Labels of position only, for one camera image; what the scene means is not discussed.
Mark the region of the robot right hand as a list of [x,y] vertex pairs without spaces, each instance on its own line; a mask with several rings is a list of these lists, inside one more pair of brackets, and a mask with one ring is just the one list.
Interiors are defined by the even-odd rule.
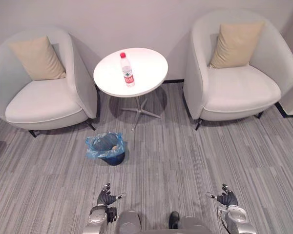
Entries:
[[208,198],[215,199],[222,205],[225,205],[226,207],[230,206],[238,206],[238,200],[236,198],[236,195],[233,191],[231,191],[227,184],[222,184],[222,190],[224,191],[221,195],[214,195],[210,192],[206,192],[205,195]]

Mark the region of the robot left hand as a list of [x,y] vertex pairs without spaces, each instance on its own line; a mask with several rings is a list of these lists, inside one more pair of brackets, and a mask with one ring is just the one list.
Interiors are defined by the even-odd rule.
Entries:
[[123,199],[127,196],[127,193],[120,193],[118,195],[112,195],[110,192],[110,183],[104,185],[97,198],[98,206],[108,206],[116,202],[117,200]]

